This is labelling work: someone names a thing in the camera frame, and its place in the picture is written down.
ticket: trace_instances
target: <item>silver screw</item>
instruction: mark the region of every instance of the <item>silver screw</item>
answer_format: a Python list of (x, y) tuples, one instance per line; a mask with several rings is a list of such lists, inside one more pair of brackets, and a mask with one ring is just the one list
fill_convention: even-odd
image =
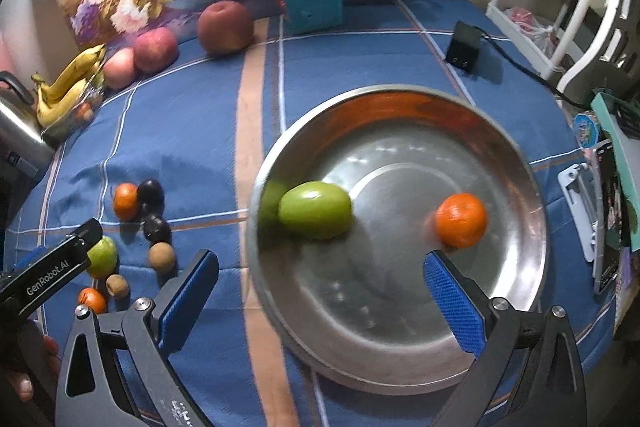
[(133, 307), (137, 309), (139, 312), (148, 310), (149, 306), (151, 306), (151, 299), (148, 299), (147, 297), (141, 297), (140, 299), (136, 299), (136, 301), (133, 303)]
[(566, 317), (566, 311), (564, 311), (564, 308), (562, 308), (562, 306), (554, 306), (553, 308), (551, 308), (551, 312), (559, 319)]
[(76, 317), (78, 317), (79, 319), (84, 319), (88, 314), (89, 314), (89, 306), (87, 306), (86, 304), (80, 304), (78, 307), (76, 307)]
[(495, 299), (492, 299), (491, 304), (496, 310), (500, 310), (501, 312), (509, 309), (509, 301), (504, 297), (496, 297)]

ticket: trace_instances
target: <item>stainless steel kettle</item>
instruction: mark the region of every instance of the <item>stainless steel kettle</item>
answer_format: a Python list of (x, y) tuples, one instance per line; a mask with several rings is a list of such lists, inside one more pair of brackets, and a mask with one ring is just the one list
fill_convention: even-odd
[(8, 71), (0, 71), (0, 80), (11, 88), (0, 89), (0, 160), (38, 183), (55, 151), (40, 134), (31, 93)]

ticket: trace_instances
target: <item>black power cord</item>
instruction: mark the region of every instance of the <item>black power cord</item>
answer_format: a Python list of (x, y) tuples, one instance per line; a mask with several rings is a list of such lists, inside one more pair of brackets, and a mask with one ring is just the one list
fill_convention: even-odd
[(574, 100), (571, 100), (567, 95), (565, 95), (563, 92), (558, 91), (554, 86), (552, 86), (551, 84), (549, 84), (544, 78), (542, 78), (540, 75), (538, 75), (537, 73), (534, 73), (533, 71), (525, 68), (522, 64), (519, 64), (518, 62), (516, 62), (515, 60), (513, 60), (508, 54), (507, 52), (502, 49), (497, 42), (495, 42), (491, 35), (489, 35), (486, 31), (484, 31), (482, 28), (479, 28), (478, 26), (474, 26), (475, 29), (479, 30), (480, 33), (482, 34), (482, 36), (484, 37), (484, 39), (491, 44), (494, 49), (500, 54), (502, 55), (504, 58), (506, 58), (509, 63), (511, 64), (511, 66), (513, 66), (514, 68), (516, 68), (517, 70), (521, 71), (522, 73), (526, 74), (529, 78), (531, 78), (532, 80), (535, 80), (537, 83), (541, 84), (542, 86), (545, 86), (546, 89), (548, 89), (549, 91), (551, 91), (554, 95), (558, 96), (559, 98), (561, 98), (562, 100), (564, 100), (566, 103), (569, 103), (571, 105), (573, 105), (574, 107), (577, 107), (578, 109), (581, 110), (591, 110), (591, 107), (588, 105), (584, 105), (583, 103), (578, 103), (578, 102), (574, 102)]

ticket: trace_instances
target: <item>green fruit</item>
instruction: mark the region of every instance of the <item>green fruit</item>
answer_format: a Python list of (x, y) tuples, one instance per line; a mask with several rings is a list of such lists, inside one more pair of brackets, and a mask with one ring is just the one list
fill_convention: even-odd
[(86, 269), (94, 279), (107, 279), (118, 264), (118, 250), (111, 237), (106, 235), (87, 252), (91, 265)]
[(351, 228), (351, 198), (336, 185), (303, 183), (282, 197), (278, 218), (291, 232), (310, 239), (331, 239)]

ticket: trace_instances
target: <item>black charger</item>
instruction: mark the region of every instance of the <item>black charger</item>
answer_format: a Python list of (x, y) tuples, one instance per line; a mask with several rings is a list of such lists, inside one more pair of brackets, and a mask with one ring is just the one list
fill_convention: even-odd
[(471, 73), (480, 55), (482, 32), (458, 21), (445, 60), (461, 70)]

